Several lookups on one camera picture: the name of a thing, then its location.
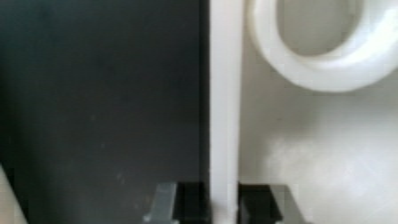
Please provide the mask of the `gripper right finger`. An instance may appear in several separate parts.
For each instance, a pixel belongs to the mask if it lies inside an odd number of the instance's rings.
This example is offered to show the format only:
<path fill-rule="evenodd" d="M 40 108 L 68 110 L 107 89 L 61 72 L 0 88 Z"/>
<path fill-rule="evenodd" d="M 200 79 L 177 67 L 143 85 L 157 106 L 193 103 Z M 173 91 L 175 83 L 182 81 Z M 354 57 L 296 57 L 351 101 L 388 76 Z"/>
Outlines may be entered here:
<path fill-rule="evenodd" d="M 306 224 L 287 185 L 242 184 L 239 224 Z"/>

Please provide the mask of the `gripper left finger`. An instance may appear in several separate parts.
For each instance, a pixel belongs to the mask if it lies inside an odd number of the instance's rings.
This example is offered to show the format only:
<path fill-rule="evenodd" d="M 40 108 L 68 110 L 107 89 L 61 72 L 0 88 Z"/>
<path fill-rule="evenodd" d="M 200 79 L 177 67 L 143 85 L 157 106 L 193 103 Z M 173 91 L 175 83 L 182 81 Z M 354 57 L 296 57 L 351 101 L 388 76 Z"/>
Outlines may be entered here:
<path fill-rule="evenodd" d="M 143 224 L 212 224 L 209 191 L 202 182 L 157 185 Z"/>

